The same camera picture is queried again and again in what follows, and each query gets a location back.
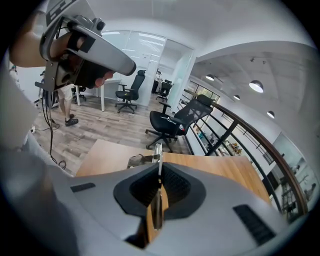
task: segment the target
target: laminate flooring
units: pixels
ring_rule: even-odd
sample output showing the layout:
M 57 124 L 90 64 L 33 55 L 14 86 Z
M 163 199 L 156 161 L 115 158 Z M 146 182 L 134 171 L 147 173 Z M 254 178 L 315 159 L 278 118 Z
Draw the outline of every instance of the laminate flooring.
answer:
M 159 104 L 156 95 L 152 94 L 148 107 L 139 106 L 132 114 L 129 108 L 115 107 L 115 100 L 104 99 L 105 111 L 101 111 L 101 99 L 95 96 L 86 96 L 86 101 L 81 99 L 81 106 L 75 103 L 71 105 L 71 113 L 79 123 L 73 126 L 65 126 L 65 117 L 59 107 L 51 110 L 52 119 L 59 124 L 53 124 L 52 156 L 60 162 L 66 161 L 66 171 L 76 175 L 77 171 L 91 147 L 97 139 L 122 144 L 126 146 L 145 149 L 157 136 L 146 134 L 146 129 L 153 130 L 149 114 L 150 111 L 162 112 L 163 105 Z M 50 130 L 44 119 L 41 101 L 38 104 L 39 114 L 36 118 L 34 136 L 40 146 L 47 152 L 50 150 Z M 169 151 L 167 145 L 162 143 L 163 150 Z M 184 136 L 171 143 L 172 150 L 178 154 L 191 154 Z

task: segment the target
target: office chair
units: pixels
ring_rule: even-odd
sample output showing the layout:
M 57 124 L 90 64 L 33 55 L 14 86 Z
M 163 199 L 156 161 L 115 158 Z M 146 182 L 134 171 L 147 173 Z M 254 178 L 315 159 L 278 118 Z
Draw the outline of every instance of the office chair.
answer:
M 169 95 L 170 89 L 172 88 L 172 84 L 171 81 L 169 80 L 165 80 L 165 82 L 162 83 L 161 85 L 161 89 L 160 89 L 160 96 L 157 96 L 155 99 L 162 99 L 162 102 L 164 102 L 164 100 L 168 101 L 167 96 Z
M 137 105 L 132 104 L 131 101 L 136 101 L 137 99 L 139 99 L 138 90 L 146 78 L 145 73 L 146 73 L 145 70 L 138 71 L 130 89 L 125 89 L 125 87 L 126 87 L 125 84 L 119 84 L 120 86 L 122 86 L 122 90 L 117 90 L 115 92 L 115 95 L 118 98 L 122 99 L 123 103 L 116 103 L 114 105 L 115 107 L 117 105 L 122 105 L 122 107 L 119 108 L 118 113 L 120 113 L 120 110 L 122 110 L 123 108 L 126 108 L 126 107 L 132 110 L 132 114 L 135 113 L 135 111 L 132 107 L 135 107 L 135 109 L 137 109 Z
M 81 93 L 83 93 L 84 91 L 86 90 L 86 87 L 84 86 L 79 86 L 79 98 L 82 98 L 84 99 L 84 101 L 86 102 L 87 101 L 87 98 L 82 95 Z M 77 103 L 77 94 L 76 94 L 76 87 L 72 87 L 71 88 L 71 91 L 72 91 L 72 99 L 74 99 L 74 102 Z
M 167 139 L 177 141 L 178 138 L 176 136 L 186 135 L 192 123 L 209 115 L 213 111 L 213 108 L 210 107 L 211 102 L 212 99 L 207 96 L 199 95 L 197 98 L 192 99 L 184 108 L 180 109 L 174 117 L 171 117 L 166 114 L 167 107 L 171 108 L 171 106 L 159 101 L 163 105 L 162 113 L 157 111 L 150 112 L 150 122 L 155 130 L 145 130 L 146 134 L 152 133 L 158 135 L 158 137 L 147 145 L 146 148 L 149 149 L 152 144 L 163 139 L 170 150 L 169 152 L 172 153 L 173 150 Z

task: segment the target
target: glass door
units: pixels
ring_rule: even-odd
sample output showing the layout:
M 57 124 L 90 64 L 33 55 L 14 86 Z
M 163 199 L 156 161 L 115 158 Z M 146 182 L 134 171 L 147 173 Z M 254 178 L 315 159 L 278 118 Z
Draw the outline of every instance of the glass door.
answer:
M 182 57 L 178 60 L 175 66 L 175 69 L 173 71 L 173 74 L 172 74 L 173 86 L 172 86 L 172 89 L 170 90 L 168 101 L 167 101 L 167 103 L 172 107 L 174 107 L 174 105 L 176 104 L 177 99 L 180 98 L 182 86 L 186 81 L 186 79 L 188 79 L 189 77 L 187 74 L 187 71 L 193 55 L 192 49 L 184 45 L 181 45 L 181 46 L 185 48 L 185 51 Z

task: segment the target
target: wooden handrail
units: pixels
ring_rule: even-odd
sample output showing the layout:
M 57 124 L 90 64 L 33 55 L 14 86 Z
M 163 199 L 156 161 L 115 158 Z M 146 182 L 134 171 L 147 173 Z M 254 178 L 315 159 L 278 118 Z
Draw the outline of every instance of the wooden handrail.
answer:
M 294 197 L 297 202 L 298 214 L 300 216 L 306 214 L 308 212 L 307 202 L 304 196 L 304 193 L 299 185 L 298 180 L 296 179 L 293 171 L 290 169 L 289 165 L 285 161 L 285 159 L 280 155 L 280 153 L 276 150 L 276 148 L 268 141 L 259 131 L 257 131 L 253 126 L 248 124 L 242 118 L 237 116 L 235 113 L 231 112 L 229 109 L 212 102 L 211 105 L 214 108 L 217 108 L 224 114 L 231 117 L 234 121 L 238 122 L 244 129 L 246 129 L 270 154 L 275 163 L 278 165 L 284 177 L 287 179 L 288 184 L 291 186 Z

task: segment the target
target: desk surface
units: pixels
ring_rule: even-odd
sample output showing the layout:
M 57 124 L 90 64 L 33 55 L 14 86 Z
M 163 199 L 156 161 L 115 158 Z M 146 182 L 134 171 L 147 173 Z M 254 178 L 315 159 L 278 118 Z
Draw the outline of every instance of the desk surface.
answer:
M 99 175 L 125 170 L 129 158 L 138 154 L 149 156 L 153 154 L 153 151 L 98 139 L 84 158 L 76 176 Z M 264 184 L 245 156 L 197 156 L 164 152 L 163 161 L 234 180 L 270 204 Z

